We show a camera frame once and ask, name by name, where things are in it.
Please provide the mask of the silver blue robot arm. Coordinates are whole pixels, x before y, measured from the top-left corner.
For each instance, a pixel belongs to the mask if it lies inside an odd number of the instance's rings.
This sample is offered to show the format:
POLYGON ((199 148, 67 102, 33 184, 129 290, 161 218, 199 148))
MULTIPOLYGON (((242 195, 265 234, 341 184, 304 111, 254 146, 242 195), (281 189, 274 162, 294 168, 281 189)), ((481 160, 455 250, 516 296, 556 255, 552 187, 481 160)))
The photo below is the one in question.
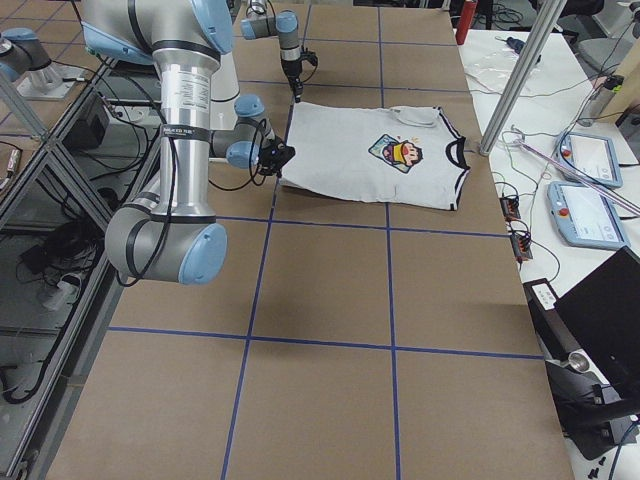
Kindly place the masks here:
POLYGON ((240 30, 245 40, 276 37, 280 63, 295 103, 301 101, 304 84, 301 79, 303 49, 300 44, 297 14, 291 10, 279 13, 270 1, 249 1, 240 30))
POLYGON ((256 95, 235 98, 232 129, 212 122, 214 80, 234 69, 232 14, 228 1, 89 1, 84 7, 89 49, 152 65, 161 82, 159 171, 116 211, 105 235, 123 286, 142 279, 210 282, 228 244, 208 203, 210 158, 256 177, 279 175, 295 155, 273 131, 256 95))

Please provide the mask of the third background robot arm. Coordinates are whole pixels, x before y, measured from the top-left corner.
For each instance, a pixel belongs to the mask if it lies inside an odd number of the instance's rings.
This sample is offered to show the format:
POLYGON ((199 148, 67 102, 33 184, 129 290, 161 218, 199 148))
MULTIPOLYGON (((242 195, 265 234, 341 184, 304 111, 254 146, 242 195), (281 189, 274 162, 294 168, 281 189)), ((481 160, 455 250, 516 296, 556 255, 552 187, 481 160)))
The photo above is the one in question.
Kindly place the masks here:
POLYGON ((25 27, 1 32, 1 74, 28 100, 62 100, 85 69, 54 63, 36 33, 25 27))

